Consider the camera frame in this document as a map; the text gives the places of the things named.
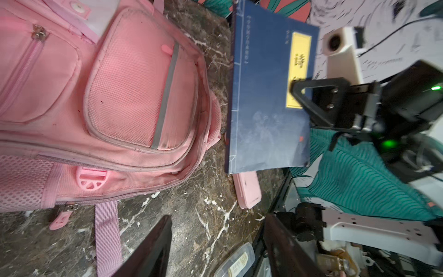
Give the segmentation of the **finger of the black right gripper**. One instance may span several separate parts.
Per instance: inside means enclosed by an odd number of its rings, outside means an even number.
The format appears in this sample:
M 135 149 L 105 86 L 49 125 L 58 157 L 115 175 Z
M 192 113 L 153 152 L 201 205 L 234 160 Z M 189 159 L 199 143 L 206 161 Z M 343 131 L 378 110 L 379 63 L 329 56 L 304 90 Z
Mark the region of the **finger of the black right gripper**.
M 314 126 L 334 128 L 350 88 L 350 82 L 342 77 L 294 80 L 290 93 L 308 113 Z

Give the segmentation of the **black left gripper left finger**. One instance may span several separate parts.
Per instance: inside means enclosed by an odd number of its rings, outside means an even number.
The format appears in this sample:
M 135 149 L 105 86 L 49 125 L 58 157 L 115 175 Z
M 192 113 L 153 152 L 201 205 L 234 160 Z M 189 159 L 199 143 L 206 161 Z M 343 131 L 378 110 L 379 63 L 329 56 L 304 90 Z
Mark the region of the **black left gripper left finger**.
M 172 220 L 165 215 L 114 273 L 115 277 L 165 277 L 172 243 Z

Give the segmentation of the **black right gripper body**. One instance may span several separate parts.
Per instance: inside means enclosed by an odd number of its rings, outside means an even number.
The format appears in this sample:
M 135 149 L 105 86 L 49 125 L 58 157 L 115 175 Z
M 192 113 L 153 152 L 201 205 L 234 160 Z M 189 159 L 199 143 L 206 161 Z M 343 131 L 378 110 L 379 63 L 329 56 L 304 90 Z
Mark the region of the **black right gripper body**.
M 359 139 L 399 139 L 428 130 L 443 116 L 443 70 L 424 60 L 380 81 L 381 97 L 372 132 Z

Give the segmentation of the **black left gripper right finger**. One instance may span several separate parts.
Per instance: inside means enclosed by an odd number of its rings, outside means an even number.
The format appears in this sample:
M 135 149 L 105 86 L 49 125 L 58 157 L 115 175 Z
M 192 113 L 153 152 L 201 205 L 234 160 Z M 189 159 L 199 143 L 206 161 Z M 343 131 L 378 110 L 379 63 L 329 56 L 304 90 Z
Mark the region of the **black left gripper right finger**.
M 324 275 L 275 214 L 267 214 L 265 217 L 264 242 L 273 277 Z

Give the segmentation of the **dark blue book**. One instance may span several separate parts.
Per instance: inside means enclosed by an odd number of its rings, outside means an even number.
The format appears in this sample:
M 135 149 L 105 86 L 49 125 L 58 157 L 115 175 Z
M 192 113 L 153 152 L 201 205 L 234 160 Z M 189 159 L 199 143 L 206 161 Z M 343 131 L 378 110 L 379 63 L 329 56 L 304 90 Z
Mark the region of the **dark blue book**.
M 309 116 L 290 85 L 313 77 L 319 29 L 251 1 L 235 3 L 232 26 L 226 173 L 307 166 Z

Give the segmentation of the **pink student backpack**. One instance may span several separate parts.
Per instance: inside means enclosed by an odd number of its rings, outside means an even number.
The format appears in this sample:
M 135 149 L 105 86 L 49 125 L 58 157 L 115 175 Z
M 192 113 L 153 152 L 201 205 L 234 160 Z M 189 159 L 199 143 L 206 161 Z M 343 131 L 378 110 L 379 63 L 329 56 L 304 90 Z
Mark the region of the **pink student backpack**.
M 96 208 L 100 277 L 117 202 L 187 180 L 220 140 L 204 54 L 163 1 L 1 2 L 1 211 Z

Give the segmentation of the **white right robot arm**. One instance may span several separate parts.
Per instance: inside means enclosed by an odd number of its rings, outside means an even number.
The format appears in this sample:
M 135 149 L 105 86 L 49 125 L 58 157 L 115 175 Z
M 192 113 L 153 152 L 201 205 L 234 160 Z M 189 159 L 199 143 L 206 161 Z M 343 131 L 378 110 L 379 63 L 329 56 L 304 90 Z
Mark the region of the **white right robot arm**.
M 408 150 L 436 147 L 418 141 L 420 132 L 443 114 L 443 73 L 419 60 L 404 71 L 367 84 L 346 78 L 293 81 L 292 96 L 310 115 L 316 129 L 333 130 L 329 151 L 340 136 L 351 145 L 374 144 L 388 170 L 402 181 L 413 181 L 403 155 Z M 442 266 L 443 245 L 434 225 L 365 216 L 341 216 L 317 204 L 300 204 L 280 212 L 283 225 L 301 240 L 346 240 L 407 255 Z

